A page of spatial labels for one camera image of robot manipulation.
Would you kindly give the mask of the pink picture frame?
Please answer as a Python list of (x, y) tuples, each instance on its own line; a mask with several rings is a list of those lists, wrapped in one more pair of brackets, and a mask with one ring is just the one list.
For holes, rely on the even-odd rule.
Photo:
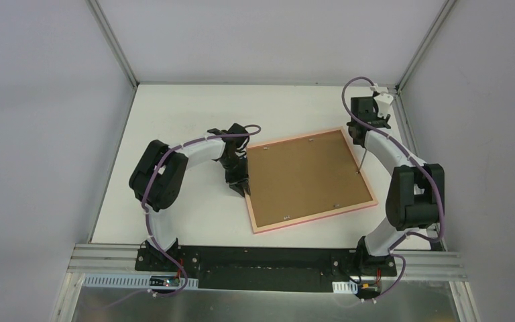
[(247, 161), (255, 234), (379, 203), (342, 127), (251, 144)]

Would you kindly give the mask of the yellow black screwdriver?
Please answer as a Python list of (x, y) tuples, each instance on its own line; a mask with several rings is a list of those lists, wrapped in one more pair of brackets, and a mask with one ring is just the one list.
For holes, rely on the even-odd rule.
[(357, 168), (357, 174), (360, 174), (361, 173), (361, 169), (362, 169), (362, 166), (363, 166), (363, 163), (365, 162), (365, 157), (367, 155), (367, 149), (364, 149), (362, 155), (361, 155), (361, 160), (360, 160), (360, 163), (358, 165), (358, 168)]

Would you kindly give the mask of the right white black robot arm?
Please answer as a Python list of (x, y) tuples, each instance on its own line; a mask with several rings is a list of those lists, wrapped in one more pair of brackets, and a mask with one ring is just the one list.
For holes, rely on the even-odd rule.
[(391, 176), (386, 217), (359, 240), (353, 258), (355, 269), (369, 275), (406, 237), (445, 218), (445, 171), (416, 157), (393, 137), (389, 118), (378, 114), (375, 97), (353, 97), (350, 103), (347, 127), (353, 144), (372, 153)]

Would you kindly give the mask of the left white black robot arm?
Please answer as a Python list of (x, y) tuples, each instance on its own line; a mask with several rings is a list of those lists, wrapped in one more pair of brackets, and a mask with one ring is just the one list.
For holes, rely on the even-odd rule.
[(246, 147), (258, 134), (258, 125), (234, 123), (229, 129), (207, 130), (201, 138), (170, 146), (151, 141), (129, 178), (129, 187), (144, 212), (148, 236), (145, 245), (153, 249), (152, 262), (161, 271), (172, 270), (178, 262), (173, 247), (176, 234), (156, 232), (156, 221), (165, 220), (164, 211), (179, 196), (186, 171), (202, 163), (218, 162), (225, 171), (225, 183), (241, 197), (251, 194)]

